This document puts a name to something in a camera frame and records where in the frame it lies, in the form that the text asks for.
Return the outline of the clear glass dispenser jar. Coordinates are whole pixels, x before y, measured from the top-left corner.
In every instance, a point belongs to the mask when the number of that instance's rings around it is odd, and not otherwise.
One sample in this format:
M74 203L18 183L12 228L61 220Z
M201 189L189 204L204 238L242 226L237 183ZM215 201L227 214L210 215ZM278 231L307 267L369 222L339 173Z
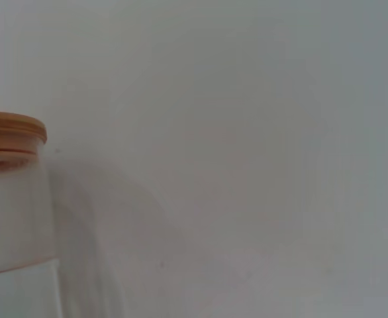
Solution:
M63 318L43 148L0 148L0 318Z

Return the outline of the round wooden jar lid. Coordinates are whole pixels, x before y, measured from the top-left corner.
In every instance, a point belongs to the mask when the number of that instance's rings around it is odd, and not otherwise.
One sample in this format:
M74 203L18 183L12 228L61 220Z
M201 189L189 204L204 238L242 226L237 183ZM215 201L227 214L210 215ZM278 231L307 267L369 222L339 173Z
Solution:
M0 152L36 155L47 139L46 126L38 119L0 112Z

